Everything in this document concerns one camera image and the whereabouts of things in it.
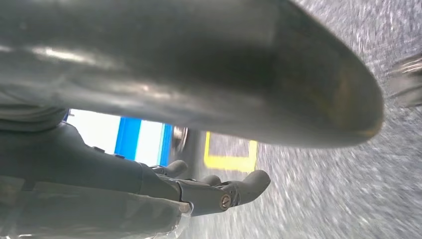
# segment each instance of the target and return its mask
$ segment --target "gray pavement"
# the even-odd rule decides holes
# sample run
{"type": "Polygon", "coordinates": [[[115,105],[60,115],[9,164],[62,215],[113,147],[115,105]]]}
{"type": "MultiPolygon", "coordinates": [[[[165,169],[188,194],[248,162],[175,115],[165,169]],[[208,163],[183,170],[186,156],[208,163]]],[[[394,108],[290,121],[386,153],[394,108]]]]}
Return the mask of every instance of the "gray pavement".
{"type": "MultiPolygon", "coordinates": [[[[384,89],[391,65],[422,51],[418,1],[298,2],[361,57],[384,89]]],[[[367,144],[341,150],[258,144],[257,168],[273,180],[268,191],[249,205],[193,219],[183,238],[422,238],[421,126],[420,109],[404,110],[387,101],[384,129],[367,144]]],[[[216,150],[232,151],[235,144],[224,140],[216,150]]],[[[207,169],[202,156],[197,150],[197,177],[245,176],[207,169]]]]}

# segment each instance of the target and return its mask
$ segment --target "yellow line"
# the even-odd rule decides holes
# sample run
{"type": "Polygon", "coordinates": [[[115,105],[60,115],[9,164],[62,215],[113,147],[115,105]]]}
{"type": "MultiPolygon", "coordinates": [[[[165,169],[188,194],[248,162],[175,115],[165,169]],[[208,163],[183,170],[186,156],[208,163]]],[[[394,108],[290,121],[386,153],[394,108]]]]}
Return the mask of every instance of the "yellow line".
{"type": "Polygon", "coordinates": [[[257,147],[256,141],[249,142],[248,157],[227,157],[210,155],[210,132],[207,132],[204,148],[204,163],[208,168],[237,170],[241,172],[252,172],[255,170],[257,147]]]}

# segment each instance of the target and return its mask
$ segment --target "wheel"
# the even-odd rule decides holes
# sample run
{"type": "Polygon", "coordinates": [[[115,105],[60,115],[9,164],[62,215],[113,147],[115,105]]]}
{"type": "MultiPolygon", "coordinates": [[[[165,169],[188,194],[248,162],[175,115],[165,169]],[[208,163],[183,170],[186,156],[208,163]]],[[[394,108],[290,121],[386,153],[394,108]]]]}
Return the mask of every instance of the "wheel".
{"type": "Polygon", "coordinates": [[[173,127],[172,132],[172,152],[179,153],[182,152],[186,145],[186,140],[188,138],[188,128],[173,127]]]}

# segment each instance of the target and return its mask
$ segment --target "blue stripe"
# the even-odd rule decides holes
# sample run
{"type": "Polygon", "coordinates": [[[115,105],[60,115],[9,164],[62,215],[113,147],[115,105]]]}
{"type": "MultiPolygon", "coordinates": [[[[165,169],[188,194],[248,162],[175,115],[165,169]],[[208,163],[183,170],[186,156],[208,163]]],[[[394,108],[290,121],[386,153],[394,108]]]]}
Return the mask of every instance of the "blue stripe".
{"type": "Polygon", "coordinates": [[[171,140],[172,140],[173,127],[169,124],[165,124],[161,135],[160,148],[161,152],[159,155],[160,165],[169,165],[171,140]]]}
{"type": "Polygon", "coordinates": [[[140,129],[140,119],[128,117],[120,118],[116,148],[114,152],[116,154],[123,155],[126,159],[135,160],[140,129]]]}

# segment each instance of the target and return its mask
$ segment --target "bolt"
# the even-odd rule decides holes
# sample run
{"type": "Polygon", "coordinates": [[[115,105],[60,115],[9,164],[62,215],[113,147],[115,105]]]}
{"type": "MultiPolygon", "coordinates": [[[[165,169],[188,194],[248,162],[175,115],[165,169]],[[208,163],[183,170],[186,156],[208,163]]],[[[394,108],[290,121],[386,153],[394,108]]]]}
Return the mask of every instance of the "bolt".
{"type": "Polygon", "coordinates": [[[231,202],[230,196],[227,194],[224,194],[221,197],[220,208],[223,209],[224,211],[227,210],[230,207],[230,202],[231,202]]]}

